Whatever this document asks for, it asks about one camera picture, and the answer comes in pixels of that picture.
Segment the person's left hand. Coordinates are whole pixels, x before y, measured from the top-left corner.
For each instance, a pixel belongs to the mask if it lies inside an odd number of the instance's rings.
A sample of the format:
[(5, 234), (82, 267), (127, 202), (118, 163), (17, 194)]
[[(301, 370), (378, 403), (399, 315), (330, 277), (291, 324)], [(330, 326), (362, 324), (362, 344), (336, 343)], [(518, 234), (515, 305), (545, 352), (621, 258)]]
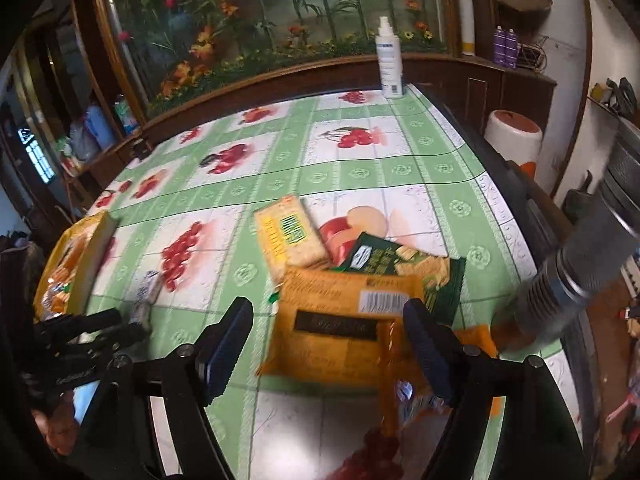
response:
[(79, 430), (73, 391), (67, 391), (60, 397), (60, 402), (51, 415), (32, 410), (32, 417), (52, 451), (63, 456), (69, 456), (73, 452)]

